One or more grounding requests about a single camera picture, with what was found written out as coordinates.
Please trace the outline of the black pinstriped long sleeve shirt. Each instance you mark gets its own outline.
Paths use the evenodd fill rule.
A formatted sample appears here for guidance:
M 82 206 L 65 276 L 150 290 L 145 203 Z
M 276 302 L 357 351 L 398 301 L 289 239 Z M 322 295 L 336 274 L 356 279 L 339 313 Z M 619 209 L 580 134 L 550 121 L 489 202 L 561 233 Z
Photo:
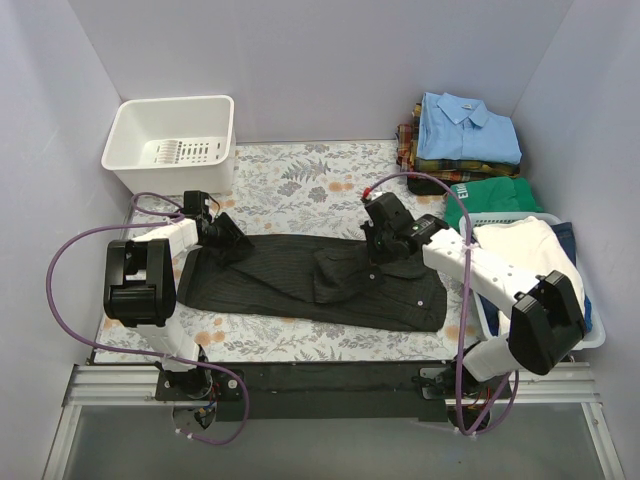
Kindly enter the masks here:
M 235 251 L 201 247 L 187 258 L 182 305 L 216 313 L 301 318 L 399 332 L 436 332 L 447 291 L 419 255 L 372 264 L 362 241 L 254 235 Z

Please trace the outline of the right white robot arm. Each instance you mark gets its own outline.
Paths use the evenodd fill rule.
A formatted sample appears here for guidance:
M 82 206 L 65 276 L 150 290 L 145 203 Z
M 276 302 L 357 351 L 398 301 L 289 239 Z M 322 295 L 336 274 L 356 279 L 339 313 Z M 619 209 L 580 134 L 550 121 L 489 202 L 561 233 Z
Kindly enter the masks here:
M 557 270 L 539 275 L 512 266 L 465 239 L 446 222 L 414 218 L 393 193 L 366 190 L 369 216 L 362 228 L 370 258 L 378 263 L 421 256 L 426 267 L 467 283 L 510 320 L 507 333 L 479 341 L 458 354 L 432 389 L 475 397 L 498 377 L 514 371 L 549 373 L 583 340 L 587 328 L 570 279 Z

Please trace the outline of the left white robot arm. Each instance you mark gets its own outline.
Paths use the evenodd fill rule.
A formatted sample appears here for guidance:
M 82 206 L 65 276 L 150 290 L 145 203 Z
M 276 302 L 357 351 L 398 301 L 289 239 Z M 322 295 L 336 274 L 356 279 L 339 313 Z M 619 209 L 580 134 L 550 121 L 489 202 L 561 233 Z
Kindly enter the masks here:
M 106 255 L 103 305 L 106 315 L 137 331 L 159 355 L 156 366 L 170 387 L 188 398 L 210 395 L 214 381 L 209 369 L 184 364 L 181 358 L 204 363 L 203 348 L 172 318 L 177 293 L 173 258 L 194 246 L 211 247 L 225 263 L 249 254 L 253 244 L 228 214 L 210 212 L 217 201 L 192 190 L 183 195 L 178 213 L 184 218 L 132 240 L 112 241 Z

